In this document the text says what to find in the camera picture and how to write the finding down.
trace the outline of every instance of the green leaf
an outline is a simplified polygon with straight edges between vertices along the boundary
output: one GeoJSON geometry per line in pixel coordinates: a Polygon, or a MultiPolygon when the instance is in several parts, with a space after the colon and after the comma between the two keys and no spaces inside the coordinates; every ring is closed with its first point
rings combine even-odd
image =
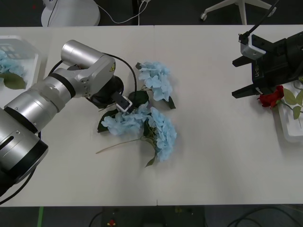
{"type": "Polygon", "coordinates": [[[128,99],[132,101],[135,108],[138,108],[140,105],[145,104],[149,100],[149,97],[147,91],[137,91],[136,100],[134,97],[134,92],[129,94],[128,99]]]}
{"type": "Polygon", "coordinates": [[[302,105],[302,101],[303,101],[303,90],[301,90],[299,92],[299,94],[297,95],[297,97],[295,98],[297,104],[302,105]]]}
{"type": "Polygon", "coordinates": [[[172,109],[175,109],[175,104],[174,104],[174,101],[172,100],[171,97],[169,97],[169,101],[166,101],[165,99],[163,99],[163,101],[169,106],[169,108],[172,110],[172,109]]]}
{"type": "Polygon", "coordinates": [[[284,88],[283,91],[284,91],[284,99],[285,99],[286,103],[288,103],[289,105],[296,105],[297,101],[296,101],[293,93],[286,88],[284,88]]]}
{"type": "Polygon", "coordinates": [[[138,70],[140,70],[140,69],[142,68],[142,67],[141,67],[141,63],[138,62],[138,63],[136,64],[136,68],[137,68],[138,70]]]}
{"type": "Polygon", "coordinates": [[[156,152],[155,152],[155,156],[146,164],[145,167],[152,166],[155,160],[156,160],[156,152]]]}
{"type": "Polygon", "coordinates": [[[0,74],[0,78],[4,79],[4,85],[9,89],[18,90],[26,88],[23,78],[15,73],[3,73],[0,74]]]}
{"type": "Polygon", "coordinates": [[[301,111],[301,107],[298,105],[293,108],[294,120],[299,118],[301,113],[300,111],[301,111]]]}
{"type": "Polygon", "coordinates": [[[113,117],[113,116],[115,116],[118,112],[119,112],[119,111],[118,111],[117,109],[106,112],[106,113],[102,116],[101,120],[99,121],[97,131],[98,131],[98,132],[108,131],[108,128],[107,128],[107,127],[104,127],[104,126],[101,124],[101,122],[104,121],[104,118],[105,118],[105,117],[108,117],[108,116],[109,116],[109,117],[113,117]]]}
{"type": "Polygon", "coordinates": [[[148,142],[156,150],[156,144],[155,144],[155,142],[153,140],[153,136],[151,136],[151,137],[142,137],[141,140],[148,142]]]}

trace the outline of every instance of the floor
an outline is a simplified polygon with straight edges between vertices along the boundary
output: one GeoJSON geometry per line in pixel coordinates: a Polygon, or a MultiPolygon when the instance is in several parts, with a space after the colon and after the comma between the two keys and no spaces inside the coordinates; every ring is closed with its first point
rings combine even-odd
{"type": "MultiPolygon", "coordinates": [[[[142,227],[143,218],[150,222],[164,220],[167,227],[227,227],[244,213],[258,207],[260,206],[45,207],[41,225],[37,224],[39,208],[1,208],[0,226],[88,227],[92,218],[103,211],[102,216],[97,216],[91,227],[105,227],[111,219],[116,221],[117,227],[142,227]]],[[[275,207],[286,211],[299,223],[303,223],[300,206],[277,205],[275,207]]],[[[261,227],[298,227],[287,215],[277,210],[262,210],[250,215],[249,218],[253,218],[261,227]]],[[[249,220],[244,220],[239,226],[257,227],[249,220]]]]}
{"type": "MultiPolygon", "coordinates": [[[[95,0],[117,22],[133,15],[132,0],[95,0]]],[[[141,25],[239,25],[241,18],[238,6],[232,4],[208,13],[206,21],[200,14],[222,0],[152,0],[140,16],[141,25]]],[[[273,4],[276,0],[265,0],[273,4]]],[[[1,26],[41,26],[40,17],[44,9],[42,0],[0,0],[1,26]]],[[[274,15],[264,24],[303,24],[303,1],[281,0],[274,15]]],[[[264,9],[246,4],[248,24],[257,23],[264,9]]],[[[120,25],[131,25],[126,22],[120,25]]],[[[100,26],[115,25],[101,10],[100,26]]]]}
{"type": "MultiPolygon", "coordinates": [[[[132,0],[95,0],[106,9],[116,21],[123,21],[133,15],[132,0]]],[[[206,8],[221,0],[152,0],[147,9],[140,16],[141,25],[240,25],[241,18],[238,7],[234,4],[208,13],[206,21],[200,20],[200,14],[206,8]]],[[[265,0],[272,4],[275,0],[265,0]]],[[[41,26],[40,17],[44,9],[42,0],[0,0],[0,27],[1,26],[41,26]]],[[[303,1],[281,0],[276,12],[267,18],[264,24],[303,24],[303,1]]],[[[257,23],[264,15],[265,10],[251,5],[246,5],[248,24],[257,23]]],[[[115,25],[103,12],[101,13],[100,26],[115,25]]],[[[238,218],[244,212],[255,208],[255,205],[239,206],[205,206],[203,208],[183,209],[181,215],[186,217],[186,226],[204,226],[201,220],[202,211],[209,227],[226,227],[229,222],[238,218]]],[[[300,206],[280,205],[283,210],[289,212],[294,218],[303,223],[303,209],[300,206]]],[[[91,218],[102,210],[102,207],[47,207],[44,208],[42,220],[43,227],[87,227],[91,218]]],[[[125,208],[121,214],[127,214],[125,208]]],[[[167,207],[173,214],[175,207],[167,207]]],[[[0,226],[3,227],[32,227],[37,226],[38,207],[31,208],[1,208],[0,226]]],[[[106,223],[109,215],[104,214],[103,219],[97,217],[92,227],[106,223]]],[[[276,210],[261,211],[256,218],[263,227],[295,227],[295,223],[287,216],[276,210]]],[[[242,226],[253,227],[253,223],[244,222],[242,226]]]]}

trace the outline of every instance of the red flower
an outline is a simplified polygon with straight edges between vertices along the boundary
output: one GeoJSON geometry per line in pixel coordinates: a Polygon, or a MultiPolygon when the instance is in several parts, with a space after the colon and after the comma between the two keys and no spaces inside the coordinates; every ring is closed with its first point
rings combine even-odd
{"type": "Polygon", "coordinates": [[[276,102],[284,97],[283,86],[277,86],[276,91],[269,95],[260,95],[260,101],[263,107],[269,107],[270,109],[276,106],[276,102]]]}

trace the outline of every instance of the white tray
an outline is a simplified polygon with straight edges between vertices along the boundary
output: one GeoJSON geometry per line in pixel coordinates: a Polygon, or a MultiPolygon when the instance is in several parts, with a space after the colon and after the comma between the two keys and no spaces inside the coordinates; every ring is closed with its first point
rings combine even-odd
{"type": "Polygon", "coordinates": [[[28,90],[37,82],[41,53],[26,40],[16,35],[0,36],[0,50],[4,51],[11,59],[18,61],[24,69],[24,81],[26,89],[12,90],[5,86],[0,88],[0,107],[3,108],[8,102],[28,90]]]}
{"type": "MultiPolygon", "coordinates": [[[[303,88],[299,81],[295,82],[295,85],[299,88],[303,88]]],[[[283,84],[283,87],[292,91],[294,96],[297,96],[300,92],[298,89],[294,88],[294,82],[283,84]]],[[[303,142],[303,113],[300,115],[299,119],[294,120],[293,111],[291,109],[282,104],[280,104],[278,108],[286,140],[289,142],[303,142]]]]}

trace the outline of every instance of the white table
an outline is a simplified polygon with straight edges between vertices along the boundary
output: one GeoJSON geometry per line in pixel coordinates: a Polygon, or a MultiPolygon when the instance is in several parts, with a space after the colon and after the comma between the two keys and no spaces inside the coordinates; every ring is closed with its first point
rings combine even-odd
{"type": "MultiPolygon", "coordinates": [[[[63,45],[71,39],[124,58],[133,66],[138,61],[153,60],[153,26],[26,29],[25,38],[38,38],[38,48],[49,48],[46,73],[60,60],[63,45]],[[50,42],[39,34],[31,36],[36,29],[51,36],[50,42]]],[[[0,34],[7,32],[0,29],[0,34]]],[[[116,62],[115,75],[123,80],[126,94],[134,89],[134,79],[124,63],[116,62]]],[[[140,142],[96,155],[97,151],[130,138],[98,134],[100,119],[98,109],[86,99],[71,100],[42,131],[49,152],[30,183],[4,205],[156,205],[155,173],[153,169],[144,169],[152,157],[149,144],[143,144],[150,151],[144,155],[140,142]]]]}
{"type": "MultiPolygon", "coordinates": [[[[278,112],[256,96],[250,65],[236,68],[238,33],[251,26],[156,26],[155,59],[173,73],[177,109],[168,113],[178,139],[156,168],[158,205],[303,203],[303,148],[286,142],[278,112]]],[[[275,42],[303,26],[261,26],[275,42]]]]}
{"type": "MultiPolygon", "coordinates": [[[[285,141],[278,113],[255,97],[231,92],[251,83],[250,66],[235,68],[238,33],[250,26],[141,26],[86,28],[1,28],[21,34],[48,55],[46,72],[63,44],[75,39],[135,65],[158,60],[172,71],[176,110],[175,153],[144,168],[152,148],[143,142],[95,155],[134,137],[95,131],[100,115],[85,99],[73,99],[42,131],[50,150],[30,183],[5,206],[118,206],[303,203],[303,152],[285,141]]],[[[262,26],[255,34],[277,41],[303,26],[262,26]]],[[[129,69],[116,73],[133,89],[129,69]]]]}

